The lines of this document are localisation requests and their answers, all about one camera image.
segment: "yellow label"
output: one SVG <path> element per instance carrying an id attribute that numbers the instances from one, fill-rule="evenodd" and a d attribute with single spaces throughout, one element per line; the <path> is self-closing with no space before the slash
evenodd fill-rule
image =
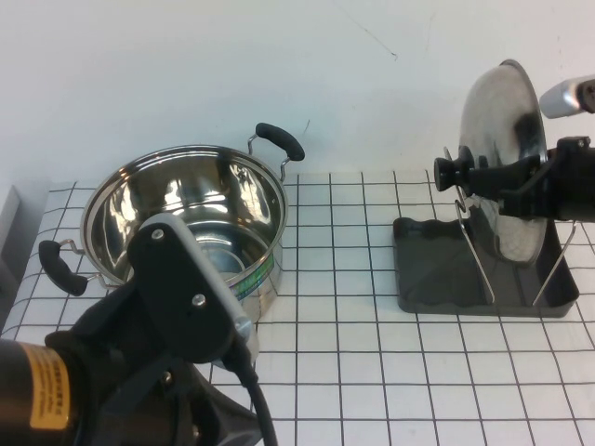
<path id="1" fill-rule="evenodd" d="M 33 429 L 63 430 L 71 410 L 71 388 L 66 364 L 55 350 L 20 344 L 31 364 Z"/>

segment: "black cable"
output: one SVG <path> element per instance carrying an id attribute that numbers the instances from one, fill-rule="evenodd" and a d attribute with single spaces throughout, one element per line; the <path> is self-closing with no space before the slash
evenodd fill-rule
<path id="1" fill-rule="evenodd" d="M 257 413 L 258 426 L 265 446 L 278 446 L 277 435 L 272 424 L 271 411 L 258 384 L 258 375 L 252 367 L 250 350 L 243 338 L 235 333 L 230 350 L 221 358 L 223 365 L 230 372 L 234 372 L 242 386 L 248 391 Z"/>

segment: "black pot handle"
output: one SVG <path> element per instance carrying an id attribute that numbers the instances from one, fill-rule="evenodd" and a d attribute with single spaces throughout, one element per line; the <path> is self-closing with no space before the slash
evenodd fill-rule
<path id="1" fill-rule="evenodd" d="M 298 140 L 282 128 L 260 123 L 257 124 L 255 133 L 257 136 L 267 139 L 275 146 L 283 149 L 285 153 L 287 153 L 287 158 L 289 158 L 290 161 L 301 161 L 306 157 L 306 153 L 302 149 Z"/>
<path id="2" fill-rule="evenodd" d="M 74 274 L 70 267 L 60 257 L 60 248 L 71 241 L 63 243 L 44 240 L 39 243 L 39 261 L 47 274 L 47 277 L 59 287 L 71 295 L 81 295 L 86 290 L 88 278 Z"/>

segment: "pot handle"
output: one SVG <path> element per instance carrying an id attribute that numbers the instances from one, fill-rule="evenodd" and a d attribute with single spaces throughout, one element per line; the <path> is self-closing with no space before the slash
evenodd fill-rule
<path id="1" fill-rule="evenodd" d="M 265 123 L 257 124 L 254 136 L 248 140 L 248 151 L 250 154 L 252 154 L 252 141 L 257 137 L 267 139 L 287 153 L 287 158 L 281 163 L 282 183 L 285 180 L 285 165 L 290 161 L 301 161 L 306 157 L 304 149 L 293 135 L 282 128 Z"/>
<path id="2" fill-rule="evenodd" d="M 105 282 L 103 276 L 99 273 L 91 277 L 79 276 L 71 271 L 68 264 L 60 257 L 60 248 L 65 244 L 69 244 L 73 251 L 82 255 L 85 253 L 82 249 L 78 249 L 73 240 L 65 240 L 61 243 L 52 240 L 44 240 L 39 243 L 39 261 L 41 266 L 47 274 L 47 277 L 59 287 L 60 290 L 65 291 L 71 295 L 82 295 L 89 281 L 98 279 L 101 287 L 105 289 L 117 288 L 116 285 L 110 285 Z"/>

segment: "black tray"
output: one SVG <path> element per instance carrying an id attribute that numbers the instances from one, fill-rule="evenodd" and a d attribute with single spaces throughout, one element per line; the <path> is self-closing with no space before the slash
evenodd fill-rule
<path id="1" fill-rule="evenodd" d="M 470 231 L 472 240 L 476 240 Z M 485 285 L 458 221 L 417 222 L 397 218 L 393 223 L 394 255 L 399 284 L 399 307 L 433 314 L 533 316 L 560 318 L 578 299 L 578 289 L 562 259 L 543 295 L 533 302 L 562 251 L 553 221 L 548 222 L 541 253 L 535 263 L 520 267 L 474 247 L 496 295 Z"/>

